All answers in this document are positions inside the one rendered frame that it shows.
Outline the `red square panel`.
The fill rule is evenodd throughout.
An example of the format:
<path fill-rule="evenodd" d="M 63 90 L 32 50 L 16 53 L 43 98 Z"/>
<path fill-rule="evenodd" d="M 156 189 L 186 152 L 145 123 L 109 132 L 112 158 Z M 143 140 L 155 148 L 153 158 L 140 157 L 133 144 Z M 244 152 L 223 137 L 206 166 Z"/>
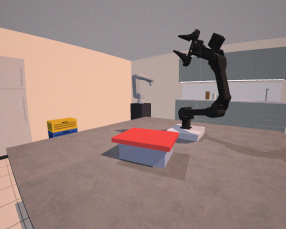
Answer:
<path fill-rule="evenodd" d="M 111 142 L 158 151 L 170 152 L 179 132 L 131 128 L 111 138 Z"/>

